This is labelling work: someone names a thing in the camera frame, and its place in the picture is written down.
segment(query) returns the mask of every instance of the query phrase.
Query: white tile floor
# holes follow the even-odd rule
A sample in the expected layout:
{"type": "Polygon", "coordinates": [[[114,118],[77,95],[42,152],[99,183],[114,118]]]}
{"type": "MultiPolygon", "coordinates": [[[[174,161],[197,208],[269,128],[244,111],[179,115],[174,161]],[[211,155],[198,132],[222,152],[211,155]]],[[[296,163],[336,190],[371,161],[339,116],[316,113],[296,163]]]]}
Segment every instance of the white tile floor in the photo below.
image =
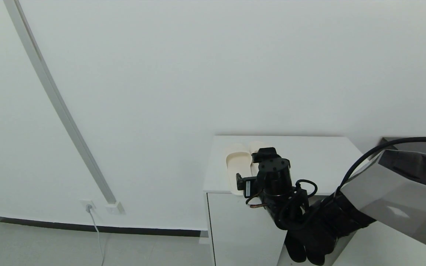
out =
{"type": "MultiPolygon", "coordinates": [[[[211,266],[198,238],[101,233],[104,266],[211,266]]],[[[94,232],[0,224],[0,266],[101,265],[94,232]]]]}

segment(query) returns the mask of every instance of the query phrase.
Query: wall outlet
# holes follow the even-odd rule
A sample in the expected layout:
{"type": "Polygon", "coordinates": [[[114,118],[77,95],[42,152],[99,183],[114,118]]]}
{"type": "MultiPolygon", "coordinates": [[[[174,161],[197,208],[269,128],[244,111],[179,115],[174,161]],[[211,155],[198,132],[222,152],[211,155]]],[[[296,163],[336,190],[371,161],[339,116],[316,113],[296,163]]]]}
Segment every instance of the wall outlet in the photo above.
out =
{"type": "Polygon", "coordinates": [[[124,214],[124,208],[121,205],[121,202],[117,201],[115,204],[108,204],[106,205],[106,210],[108,211],[109,214],[113,214],[113,215],[120,215],[120,214],[124,214]]]}
{"type": "Polygon", "coordinates": [[[95,204],[92,200],[80,200],[80,203],[83,205],[83,208],[85,208],[85,210],[87,205],[91,205],[93,206],[93,209],[96,209],[95,204]]]}

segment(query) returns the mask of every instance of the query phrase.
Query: white cable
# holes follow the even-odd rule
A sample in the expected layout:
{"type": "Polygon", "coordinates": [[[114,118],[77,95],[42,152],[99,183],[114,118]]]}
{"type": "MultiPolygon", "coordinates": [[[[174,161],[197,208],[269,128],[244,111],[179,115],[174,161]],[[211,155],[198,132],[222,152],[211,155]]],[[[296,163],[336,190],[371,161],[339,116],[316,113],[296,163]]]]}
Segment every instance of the white cable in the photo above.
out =
{"type": "Polygon", "coordinates": [[[91,216],[91,220],[93,221],[93,225],[95,226],[96,232],[98,232],[99,251],[101,251],[101,259],[102,259],[101,260],[101,266],[103,266],[103,264],[105,263],[105,255],[103,253],[103,249],[101,248],[101,240],[99,238],[99,230],[98,230],[98,227],[96,226],[95,219],[93,218],[93,214],[91,214],[91,209],[93,209],[93,206],[91,206],[91,205],[86,206],[86,210],[88,211],[88,213],[91,216]]]}

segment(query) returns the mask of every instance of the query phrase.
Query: baseboard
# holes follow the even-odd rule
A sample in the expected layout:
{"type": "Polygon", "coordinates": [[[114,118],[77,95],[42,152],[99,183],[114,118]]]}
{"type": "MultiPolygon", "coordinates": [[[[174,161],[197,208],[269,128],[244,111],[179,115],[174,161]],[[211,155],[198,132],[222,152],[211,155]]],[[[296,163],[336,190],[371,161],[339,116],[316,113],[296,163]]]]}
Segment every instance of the baseboard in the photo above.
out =
{"type": "MultiPolygon", "coordinates": [[[[41,228],[73,230],[73,231],[87,231],[96,232],[95,227],[92,225],[84,224],[63,224],[60,222],[40,222],[28,219],[15,219],[0,217],[0,222],[6,224],[19,224],[41,228]]],[[[114,234],[137,234],[137,235],[159,235],[159,236],[179,236],[179,237],[208,237],[208,234],[200,230],[185,230],[185,229],[153,229],[153,228],[127,228],[127,227],[110,227],[98,226],[101,233],[114,233],[114,234]]]]}

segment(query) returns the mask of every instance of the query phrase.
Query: white slipper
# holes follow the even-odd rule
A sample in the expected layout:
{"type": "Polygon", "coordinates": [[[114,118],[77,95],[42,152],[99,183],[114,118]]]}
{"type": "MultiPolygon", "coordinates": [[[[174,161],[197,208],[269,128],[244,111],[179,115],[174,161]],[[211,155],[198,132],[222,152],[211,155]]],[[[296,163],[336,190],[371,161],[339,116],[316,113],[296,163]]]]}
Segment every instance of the white slipper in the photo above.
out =
{"type": "MultiPolygon", "coordinates": [[[[260,148],[268,148],[268,147],[270,146],[267,146],[265,143],[261,141],[252,141],[251,143],[249,143],[249,152],[253,154],[258,152],[260,148]]],[[[251,172],[254,177],[257,176],[257,174],[259,173],[258,163],[251,164],[251,172]]]]}
{"type": "Polygon", "coordinates": [[[242,177],[250,177],[252,156],[249,149],[240,143],[226,148],[226,166],[228,167],[228,184],[232,194],[242,196],[243,191],[238,190],[236,173],[242,177]]]}

